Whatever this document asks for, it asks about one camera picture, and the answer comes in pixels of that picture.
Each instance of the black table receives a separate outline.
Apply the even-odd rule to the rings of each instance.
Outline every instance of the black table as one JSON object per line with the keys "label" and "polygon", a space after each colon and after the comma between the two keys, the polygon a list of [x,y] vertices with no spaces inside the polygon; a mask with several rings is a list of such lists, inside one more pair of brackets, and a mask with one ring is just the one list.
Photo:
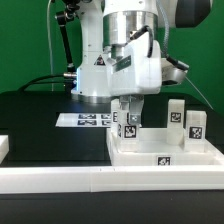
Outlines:
{"label": "black table", "polygon": [[[169,99],[207,113],[206,138],[224,152],[224,119],[193,97],[146,96],[143,127],[166,127]],[[110,166],[104,128],[57,128],[59,113],[109,113],[63,92],[0,94],[0,134],[10,152],[1,167]],[[0,223],[224,223],[224,191],[0,195]]]}

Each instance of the green background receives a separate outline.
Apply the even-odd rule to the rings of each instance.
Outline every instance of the green background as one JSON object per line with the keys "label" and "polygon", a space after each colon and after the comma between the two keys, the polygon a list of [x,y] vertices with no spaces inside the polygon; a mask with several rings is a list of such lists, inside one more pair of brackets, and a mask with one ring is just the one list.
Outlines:
{"label": "green background", "polygon": [[[17,90],[33,78],[50,74],[47,5],[48,0],[0,1],[0,92]],[[66,71],[60,31],[54,19],[55,13],[63,9],[60,0],[51,6],[55,74]],[[69,23],[67,29],[78,66],[82,58],[79,21]],[[163,33],[163,29],[158,32],[160,42]],[[224,0],[214,0],[212,12],[198,27],[171,29],[169,53],[190,65],[188,77],[214,109],[224,115]],[[51,86],[30,89],[51,90]],[[162,91],[189,93],[203,101],[187,81],[177,87],[163,87]]]}

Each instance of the white platform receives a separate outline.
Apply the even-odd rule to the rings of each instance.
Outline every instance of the white platform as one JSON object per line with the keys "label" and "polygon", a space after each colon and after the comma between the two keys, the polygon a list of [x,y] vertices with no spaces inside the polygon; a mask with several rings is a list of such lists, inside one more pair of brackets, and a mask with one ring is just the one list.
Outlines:
{"label": "white platform", "polygon": [[139,151],[121,152],[117,146],[117,137],[107,129],[107,146],[113,166],[158,166],[158,158],[168,157],[170,165],[224,165],[224,155],[211,143],[203,140],[204,152],[187,152],[184,145],[170,145],[166,142],[166,128],[140,128]]}
{"label": "white platform", "polygon": [[[223,156],[211,149],[210,165],[1,168],[0,194],[224,189]],[[0,136],[1,159],[7,151]]]}

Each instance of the white robot body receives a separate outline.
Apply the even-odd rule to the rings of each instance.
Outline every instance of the white robot body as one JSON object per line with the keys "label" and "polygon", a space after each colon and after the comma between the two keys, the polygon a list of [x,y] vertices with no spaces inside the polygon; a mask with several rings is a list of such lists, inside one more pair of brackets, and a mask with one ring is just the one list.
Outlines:
{"label": "white robot body", "polygon": [[157,94],[162,84],[160,47],[153,43],[153,53],[147,57],[149,35],[145,33],[124,49],[124,57],[108,63],[108,82],[111,95]]}
{"label": "white robot body", "polygon": [[108,102],[111,94],[107,82],[107,55],[102,51],[101,1],[81,2],[78,16],[82,27],[83,60],[77,69],[77,87],[71,91],[72,97],[85,102]]}
{"label": "white robot body", "polygon": [[104,16],[115,12],[145,11],[158,15],[156,0],[106,0]]}

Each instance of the white cable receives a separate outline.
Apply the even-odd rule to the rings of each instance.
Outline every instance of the white cable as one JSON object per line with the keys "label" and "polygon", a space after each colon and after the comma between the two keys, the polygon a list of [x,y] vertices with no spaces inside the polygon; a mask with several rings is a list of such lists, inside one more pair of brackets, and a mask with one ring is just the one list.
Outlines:
{"label": "white cable", "polygon": [[[51,68],[51,74],[53,75],[54,61],[53,61],[52,41],[51,41],[50,7],[51,7],[51,0],[49,0],[48,6],[47,6],[47,36],[48,36],[48,46],[49,46],[49,56],[50,56],[50,68]],[[54,84],[52,84],[51,90],[54,91]]]}
{"label": "white cable", "polygon": [[170,25],[169,25],[169,21],[166,15],[166,12],[163,8],[163,5],[161,3],[160,0],[156,0],[157,6],[159,7],[159,10],[162,14],[163,17],[163,21],[164,21],[164,26],[165,26],[165,34],[164,34],[164,40],[163,40],[163,55],[164,57],[167,58],[168,56],[168,42],[169,42],[169,35],[170,35]]}
{"label": "white cable", "polygon": [[194,83],[188,77],[186,77],[186,79],[194,87],[194,89],[200,94],[200,96],[205,100],[205,102],[209,105],[209,107],[212,110],[214,110],[212,105],[209,103],[209,101],[206,99],[206,97],[203,95],[203,93],[194,85]]}

